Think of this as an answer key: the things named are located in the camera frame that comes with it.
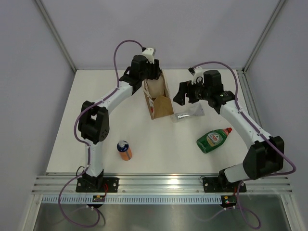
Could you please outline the green dish soap bottle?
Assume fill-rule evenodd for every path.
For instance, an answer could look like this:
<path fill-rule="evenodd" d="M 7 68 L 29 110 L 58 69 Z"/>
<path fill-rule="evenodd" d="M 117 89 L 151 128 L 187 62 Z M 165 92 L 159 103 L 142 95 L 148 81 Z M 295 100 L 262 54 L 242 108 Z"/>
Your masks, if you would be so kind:
<path fill-rule="evenodd" d="M 200 137 L 196 144 L 203 153 L 209 153 L 220 147 L 231 132 L 232 128 L 212 130 Z"/>

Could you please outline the orange blue spray can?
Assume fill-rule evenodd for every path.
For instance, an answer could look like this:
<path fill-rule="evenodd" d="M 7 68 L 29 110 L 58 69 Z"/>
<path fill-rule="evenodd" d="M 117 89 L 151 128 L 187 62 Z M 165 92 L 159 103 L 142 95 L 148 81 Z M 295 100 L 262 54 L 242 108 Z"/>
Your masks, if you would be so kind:
<path fill-rule="evenodd" d="M 120 140 L 117 144 L 117 150 L 123 160 L 128 161 L 132 158 L 132 152 L 127 141 Z"/>

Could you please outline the beige pump soap bottle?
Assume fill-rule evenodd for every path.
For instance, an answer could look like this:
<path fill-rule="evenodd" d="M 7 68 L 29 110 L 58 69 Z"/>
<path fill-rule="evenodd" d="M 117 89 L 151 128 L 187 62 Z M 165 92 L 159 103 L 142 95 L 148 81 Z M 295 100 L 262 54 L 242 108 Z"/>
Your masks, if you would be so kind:
<path fill-rule="evenodd" d="M 165 94 L 165 82 L 162 77 L 159 79 L 147 80 L 148 92 L 151 98 L 157 98 L 158 96 Z"/>

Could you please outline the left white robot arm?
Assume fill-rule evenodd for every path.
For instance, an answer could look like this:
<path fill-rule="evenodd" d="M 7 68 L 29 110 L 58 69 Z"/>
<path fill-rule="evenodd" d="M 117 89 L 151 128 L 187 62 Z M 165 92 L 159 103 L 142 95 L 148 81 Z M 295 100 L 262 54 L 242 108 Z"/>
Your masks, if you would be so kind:
<path fill-rule="evenodd" d="M 86 145 L 87 164 L 77 178 L 76 192 L 105 192 L 115 178 L 103 176 L 103 142 L 110 130 L 109 115 L 125 99 L 132 96 L 146 79 L 157 80 L 161 75 L 159 61 L 152 54 L 135 55 L 131 65 L 122 77 L 117 78 L 117 86 L 95 102 L 85 101 L 75 123 L 81 133 L 80 142 Z"/>

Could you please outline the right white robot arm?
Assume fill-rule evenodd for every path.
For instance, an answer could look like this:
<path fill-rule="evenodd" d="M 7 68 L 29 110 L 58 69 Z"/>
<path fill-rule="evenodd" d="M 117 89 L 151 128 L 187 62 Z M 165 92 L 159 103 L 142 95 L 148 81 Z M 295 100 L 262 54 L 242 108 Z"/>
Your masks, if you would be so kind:
<path fill-rule="evenodd" d="M 284 141 L 273 137 L 262 129 L 241 108 L 237 93 L 224 90 L 221 74 L 217 70 L 205 71 L 191 67 L 193 79 L 179 84 L 173 102 L 183 106 L 186 102 L 208 102 L 219 115 L 226 119 L 238 132 L 248 148 L 242 163 L 225 168 L 215 178 L 203 178 L 204 191 L 231 192 L 240 189 L 243 180 L 257 180 L 280 171 L 283 167 Z"/>

